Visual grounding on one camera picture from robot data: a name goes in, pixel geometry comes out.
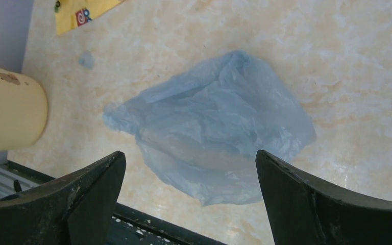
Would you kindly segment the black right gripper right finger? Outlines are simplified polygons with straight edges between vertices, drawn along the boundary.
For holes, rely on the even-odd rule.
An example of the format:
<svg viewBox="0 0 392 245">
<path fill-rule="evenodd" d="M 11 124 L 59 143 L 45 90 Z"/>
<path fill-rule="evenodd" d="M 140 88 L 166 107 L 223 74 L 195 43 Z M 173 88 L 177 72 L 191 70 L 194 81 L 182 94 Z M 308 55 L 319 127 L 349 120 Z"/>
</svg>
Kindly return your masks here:
<svg viewBox="0 0 392 245">
<path fill-rule="evenodd" d="M 392 244 L 392 201 L 340 187 L 264 150 L 256 168 L 275 244 Z"/>
</svg>

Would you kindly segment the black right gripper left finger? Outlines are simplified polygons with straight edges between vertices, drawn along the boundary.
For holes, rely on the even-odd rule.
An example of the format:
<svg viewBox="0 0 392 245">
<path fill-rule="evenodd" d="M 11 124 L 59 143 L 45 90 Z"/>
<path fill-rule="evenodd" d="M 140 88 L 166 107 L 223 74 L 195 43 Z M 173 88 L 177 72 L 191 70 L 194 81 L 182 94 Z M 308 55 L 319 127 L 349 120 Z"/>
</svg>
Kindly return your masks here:
<svg viewBox="0 0 392 245">
<path fill-rule="evenodd" d="M 126 171 L 123 152 L 0 199 L 0 244 L 104 244 Z"/>
</svg>

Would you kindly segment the yellow plastic trash bin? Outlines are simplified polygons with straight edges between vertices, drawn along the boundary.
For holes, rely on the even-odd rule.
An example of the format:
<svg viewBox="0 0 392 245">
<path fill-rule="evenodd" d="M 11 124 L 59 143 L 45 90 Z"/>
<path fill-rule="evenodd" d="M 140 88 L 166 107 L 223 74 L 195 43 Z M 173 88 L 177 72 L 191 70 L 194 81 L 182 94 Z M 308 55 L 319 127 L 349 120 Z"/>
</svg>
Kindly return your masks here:
<svg viewBox="0 0 392 245">
<path fill-rule="evenodd" d="M 33 145 L 47 116 L 48 101 L 40 83 L 0 68 L 0 151 Z"/>
</svg>

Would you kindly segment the blue plastic trash bag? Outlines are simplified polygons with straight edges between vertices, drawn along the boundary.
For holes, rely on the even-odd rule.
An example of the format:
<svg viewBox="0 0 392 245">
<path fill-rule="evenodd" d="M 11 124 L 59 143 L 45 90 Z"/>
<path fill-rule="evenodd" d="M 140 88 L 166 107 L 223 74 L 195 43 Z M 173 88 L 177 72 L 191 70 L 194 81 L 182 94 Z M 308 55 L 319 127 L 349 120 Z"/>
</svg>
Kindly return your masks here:
<svg viewBox="0 0 392 245">
<path fill-rule="evenodd" d="M 311 117 L 272 67 L 244 51 L 110 103 L 103 120 L 135 137 L 162 182 L 203 206 L 259 202 L 258 150 L 289 161 L 316 140 Z"/>
</svg>

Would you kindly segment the small blue plastic scrap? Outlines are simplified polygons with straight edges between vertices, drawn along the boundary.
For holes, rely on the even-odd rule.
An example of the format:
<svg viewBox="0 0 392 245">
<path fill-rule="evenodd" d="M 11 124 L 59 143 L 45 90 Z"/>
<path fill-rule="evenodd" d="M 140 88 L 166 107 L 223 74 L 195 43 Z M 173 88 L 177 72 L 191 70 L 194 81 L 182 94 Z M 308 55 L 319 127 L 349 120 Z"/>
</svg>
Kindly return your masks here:
<svg viewBox="0 0 392 245">
<path fill-rule="evenodd" d="M 84 51 L 79 55 L 78 64 L 85 69 L 92 70 L 94 67 L 95 59 L 90 51 Z"/>
</svg>

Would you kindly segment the yellow printed cloth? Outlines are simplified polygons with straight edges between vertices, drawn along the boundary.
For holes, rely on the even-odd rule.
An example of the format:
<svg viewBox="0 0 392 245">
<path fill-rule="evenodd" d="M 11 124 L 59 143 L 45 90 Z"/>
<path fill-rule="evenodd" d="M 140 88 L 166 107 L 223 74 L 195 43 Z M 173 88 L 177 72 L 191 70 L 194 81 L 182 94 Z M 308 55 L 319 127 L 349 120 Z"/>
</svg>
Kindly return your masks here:
<svg viewBox="0 0 392 245">
<path fill-rule="evenodd" d="M 55 1 L 54 13 L 57 34 L 61 35 L 72 29 L 87 24 L 117 7 L 120 0 L 58 0 Z"/>
</svg>

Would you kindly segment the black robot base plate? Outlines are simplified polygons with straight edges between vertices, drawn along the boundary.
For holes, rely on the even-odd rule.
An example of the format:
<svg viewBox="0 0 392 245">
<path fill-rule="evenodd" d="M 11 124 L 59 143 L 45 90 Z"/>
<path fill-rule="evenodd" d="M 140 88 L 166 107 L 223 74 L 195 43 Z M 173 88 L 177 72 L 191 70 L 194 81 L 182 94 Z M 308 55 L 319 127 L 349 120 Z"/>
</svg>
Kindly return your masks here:
<svg viewBox="0 0 392 245">
<path fill-rule="evenodd" d="M 0 164 L 0 198 L 28 190 L 54 178 L 7 161 Z M 183 227 L 117 203 L 110 219 L 106 244 L 220 244 Z"/>
</svg>

